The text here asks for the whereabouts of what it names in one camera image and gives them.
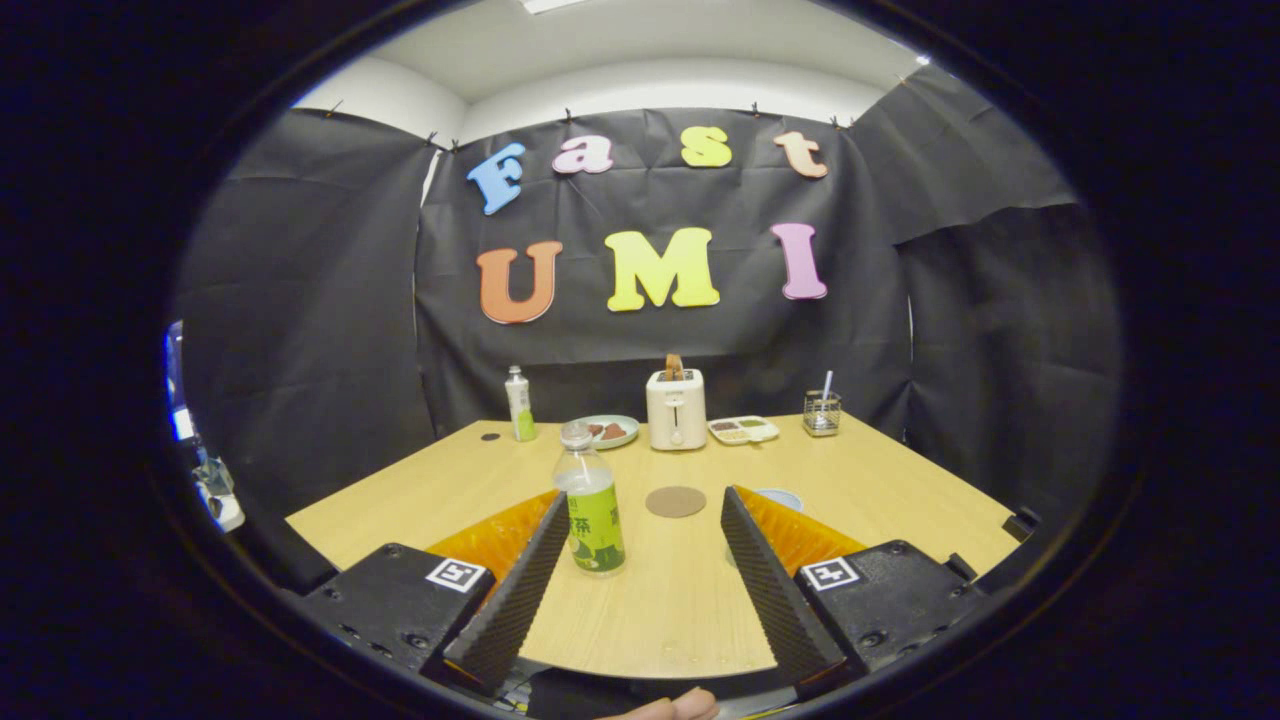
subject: small bottle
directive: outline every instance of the small bottle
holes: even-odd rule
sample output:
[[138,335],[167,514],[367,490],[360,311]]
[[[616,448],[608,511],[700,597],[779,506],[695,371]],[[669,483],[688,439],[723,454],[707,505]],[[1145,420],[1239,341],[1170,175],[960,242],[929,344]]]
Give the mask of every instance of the small bottle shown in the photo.
[[591,448],[586,423],[561,428],[564,454],[556,464],[553,482],[568,495],[568,548],[580,569],[598,578],[622,571],[622,520],[613,492],[613,473]]
[[507,404],[511,406],[511,425],[516,433],[516,441],[530,441],[538,437],[538,428],[534,425],[534,410],[529,404],[529,380],[520,374],[520,365],[512,365],[509,372]]

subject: finger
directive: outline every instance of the finger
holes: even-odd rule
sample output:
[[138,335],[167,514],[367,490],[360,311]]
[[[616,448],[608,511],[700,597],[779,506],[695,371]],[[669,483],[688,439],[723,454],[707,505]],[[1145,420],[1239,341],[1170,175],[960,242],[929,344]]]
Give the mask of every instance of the finger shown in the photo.
[[701,688],[694,688],[677,697],[671,703],[675,710],[675,720],[710,720],[719,714],[716,706],[716,696]]
[[671,703],[671,700],[662,698],[649,705],[641,705],[631,712],[611,715],[596,720],[676,720],[676,706]]

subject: ceiling light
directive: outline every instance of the ceiling light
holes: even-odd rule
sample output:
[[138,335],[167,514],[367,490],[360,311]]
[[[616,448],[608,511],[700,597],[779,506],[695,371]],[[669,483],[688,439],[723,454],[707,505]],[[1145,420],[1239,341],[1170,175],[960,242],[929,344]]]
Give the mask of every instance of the ceiling light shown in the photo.
[[579,3],[585,1],[586,0],[520,0],[520,4],[529,10],[529,14],[536,15],[539,13],[545,13],[547,10],[554,10],[566,5],[577,5]]

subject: wooden table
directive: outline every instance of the wooden table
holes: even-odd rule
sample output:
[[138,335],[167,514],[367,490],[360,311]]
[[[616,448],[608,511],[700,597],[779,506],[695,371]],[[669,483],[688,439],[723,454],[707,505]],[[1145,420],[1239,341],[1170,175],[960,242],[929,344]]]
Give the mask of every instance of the wooden table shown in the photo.
[[[704,678],[774,666],[719,528],[726,486],[783,488],[804,511],[867,546],[905,539],[940,561],[959,552],[979,574],[1016,542],[1010,512],[964,480],[845,415],[840,433],[812,438],[799,415],[772,418],[781,437],[659,452],[648,428],[600,455],[613,468],[627,560],[590,578],[562,552],[521,656],[631,678]],[[516,442],[507,421],[481,420],[288,518],[338,568],[387,542],[425,548],[552,488],[559,425]],[[500,433],[483,441],[484,433]],[[696,515],[645,509],[649,492],[689,486],[707,495]]]

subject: white toaster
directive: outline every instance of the white toaster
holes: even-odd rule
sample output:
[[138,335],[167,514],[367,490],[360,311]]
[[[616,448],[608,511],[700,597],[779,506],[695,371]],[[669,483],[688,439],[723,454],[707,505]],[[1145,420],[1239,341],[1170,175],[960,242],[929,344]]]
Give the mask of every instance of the white toaster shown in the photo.
[[707,395],[703,374],[684,370],[668,380],[666,370],[644,386],[649,404],[649,445],[654,450],[696,450],[707,445]]

